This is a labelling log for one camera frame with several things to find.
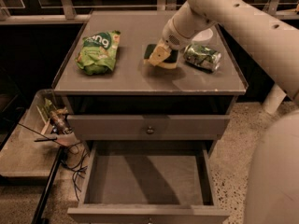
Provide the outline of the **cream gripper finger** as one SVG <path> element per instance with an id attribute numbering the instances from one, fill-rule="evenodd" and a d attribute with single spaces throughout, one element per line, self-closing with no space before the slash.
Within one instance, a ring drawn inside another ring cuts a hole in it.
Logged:
<path id="1" fill-rule="evenodd" d="M 171 49 L 163 45 L 149 45 L 147 52 L 149 54 L 149 63 L 156 66 L 170 56 Z"/>

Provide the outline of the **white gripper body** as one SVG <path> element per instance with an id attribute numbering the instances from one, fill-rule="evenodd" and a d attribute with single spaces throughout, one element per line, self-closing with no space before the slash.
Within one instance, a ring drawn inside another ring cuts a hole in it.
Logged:
<path id="1" fill-rule="evenodd" d="M 193 28 L 187 22 L 177 23 L 175 18 L 170 19 L 162 31 L 163 42 L 174 50 L 185 48 L 193 37 Z"/>

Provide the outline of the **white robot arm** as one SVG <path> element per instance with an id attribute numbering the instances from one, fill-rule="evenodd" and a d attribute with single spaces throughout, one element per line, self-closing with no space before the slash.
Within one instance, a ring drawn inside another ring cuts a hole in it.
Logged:
<path id="1" fill-rule="evenodd" d="M 218 23 L 299 103 L 299 30 L 242 0 L 186 0 L 149 56 L 157 65 Z M 299 224 L 299 111 L 272 124 L 249 168 L 244 224 Z"/>

